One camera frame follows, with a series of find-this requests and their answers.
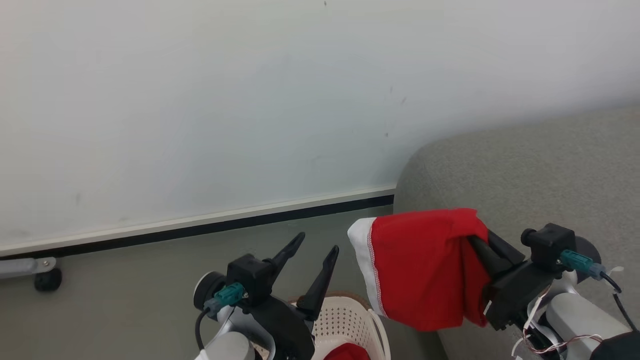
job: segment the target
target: red fabric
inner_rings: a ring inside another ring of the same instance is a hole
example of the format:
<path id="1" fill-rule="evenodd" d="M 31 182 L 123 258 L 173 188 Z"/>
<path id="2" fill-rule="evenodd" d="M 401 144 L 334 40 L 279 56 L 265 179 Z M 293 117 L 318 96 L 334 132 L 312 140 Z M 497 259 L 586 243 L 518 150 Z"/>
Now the red fabric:
<path id="1" fill-rule="evenodd" d="M 331 350 L 324 360 L 369 360 L 367 351 L 355 344 L 342 344 Z"/>
<path id="2" fill-rule="evenodd" d="M 473 209 L 401 213 L 371 228 L 374 266 L 386 315 L 420 331 L 486 325 L 482 289 L 490 281 L 467 236 L 487 241 Z"/>

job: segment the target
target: baseboard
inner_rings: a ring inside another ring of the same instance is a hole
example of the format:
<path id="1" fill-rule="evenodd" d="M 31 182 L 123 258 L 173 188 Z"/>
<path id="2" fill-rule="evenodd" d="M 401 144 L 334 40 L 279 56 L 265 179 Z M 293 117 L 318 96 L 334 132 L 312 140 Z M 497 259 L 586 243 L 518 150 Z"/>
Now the baseboard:
<path id="1" fill-rule="evenodd" d="M 393 203 L 395 186 L 0 246 L 0 259 L 62 257 Z"/>

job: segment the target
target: gray upholstery fabric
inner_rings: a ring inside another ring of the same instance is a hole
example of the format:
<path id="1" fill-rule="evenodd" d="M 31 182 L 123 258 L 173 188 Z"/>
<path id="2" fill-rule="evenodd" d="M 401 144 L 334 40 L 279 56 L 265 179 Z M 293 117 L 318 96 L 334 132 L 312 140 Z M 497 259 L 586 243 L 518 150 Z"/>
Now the gray upholstery fabric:
<path id="1" fill-rule="evenodd" d="M 469 207 L 516 248 L 520 233 L 554 222 L 596 245 L 640 322 L 640 108 L 482 131 L 419 150 L 398 182 L 394 212 Z M 578 285 L 624 322 L 604 283 Z M 465 323 L 439 332 L 450 360 L 511 359 L 518 331 Z M 516 354 L 537 359 L 522 346 Z"/>

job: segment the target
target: floor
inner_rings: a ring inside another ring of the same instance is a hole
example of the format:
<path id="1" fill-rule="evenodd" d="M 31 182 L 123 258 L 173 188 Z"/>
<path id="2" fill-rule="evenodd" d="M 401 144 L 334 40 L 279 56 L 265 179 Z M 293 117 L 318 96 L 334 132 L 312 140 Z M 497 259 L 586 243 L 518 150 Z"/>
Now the floor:
<path id="1" fill-rule="evenodd" d="M 307 233 L 273 287 L 283 299 L 301 295 L 335 244 L 340 256 L 330 290 L 366 297 L 346 236 L 358 218 L 386 215 L 379 207 L 105 250 L 60 260 L 63 284 L 37 293 L 32 277 L 0 281 L 0 358 L 46 360 L 190 360 L 196 357 L 192 294 L 209 271 L 250 252 L 275 255 L 295 234 Z M 204 321 L 205 342 L 218 323 Z M 392 359 L 446 359 L 436 334 L 385 321 Z"/>

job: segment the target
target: white plastic basket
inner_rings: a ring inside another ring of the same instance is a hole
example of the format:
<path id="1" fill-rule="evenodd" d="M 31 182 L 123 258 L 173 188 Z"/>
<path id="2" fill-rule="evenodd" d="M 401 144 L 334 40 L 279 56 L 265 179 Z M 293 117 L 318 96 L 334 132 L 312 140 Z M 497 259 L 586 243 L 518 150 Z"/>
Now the white plastic basket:
<path id="1" fill-rule="evenodd" d="M 345 343 L 364 348 L 371 360 L 391 360 L 389 340 L 380 317 L 351 297 L 326 297 L 312 334 L 316 337 L 312 360 L 323 360 L 331 350 Z"/>

